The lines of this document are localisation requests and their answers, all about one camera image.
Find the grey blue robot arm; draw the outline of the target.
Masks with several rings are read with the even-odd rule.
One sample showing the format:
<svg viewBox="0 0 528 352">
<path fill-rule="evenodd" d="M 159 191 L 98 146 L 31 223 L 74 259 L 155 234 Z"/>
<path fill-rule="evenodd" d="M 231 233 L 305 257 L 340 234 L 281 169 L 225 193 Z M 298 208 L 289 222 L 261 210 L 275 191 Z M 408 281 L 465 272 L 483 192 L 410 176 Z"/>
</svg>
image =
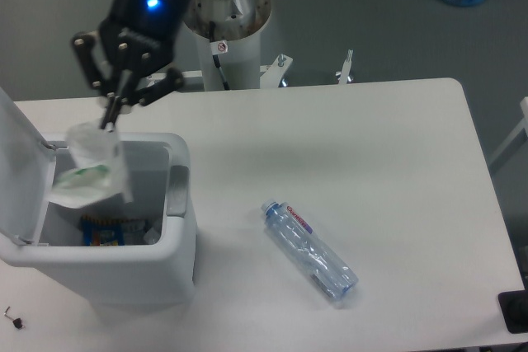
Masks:
<svg viewBox="0 0 528 352">
<path fill-rule="evenodd" d="M 182 27 L 197 39 L 205 90 L 260 87 L 270 16 L 271 0 L 113 0 L 96 30 L 72 38 L 87 84 L 106 105 L 100 128 L 183 87 L 174 63 Z"/>
</svg>

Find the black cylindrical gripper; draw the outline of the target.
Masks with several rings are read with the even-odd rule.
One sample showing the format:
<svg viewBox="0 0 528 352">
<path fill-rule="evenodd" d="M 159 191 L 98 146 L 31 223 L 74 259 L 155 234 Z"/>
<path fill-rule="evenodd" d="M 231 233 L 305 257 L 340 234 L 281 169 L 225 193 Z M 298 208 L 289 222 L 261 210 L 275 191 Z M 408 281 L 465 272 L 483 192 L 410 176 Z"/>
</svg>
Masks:
<svg viewBox="0 0 528 352">
<path fill-rule="evenodd" d="M 169 65 L 174 58 L 177 32 L 191 0 L 113 0 L 108 16 L 98 31 L 107 60 L 116 66 L 148 76 Z M 138 88 L 140 79 L 132 74 L 116 95 L 117 83 L 107 79 L 96 64 L 94 32 L 79 32 L 71 39 L 75 58 L 88 87 L 106 100 L 99 129 L 115 127 L 123 109 L 149 106 L 184 85 L 182 72 L 170 67 L 165 77 L 149 87 Z"/>
</svg>

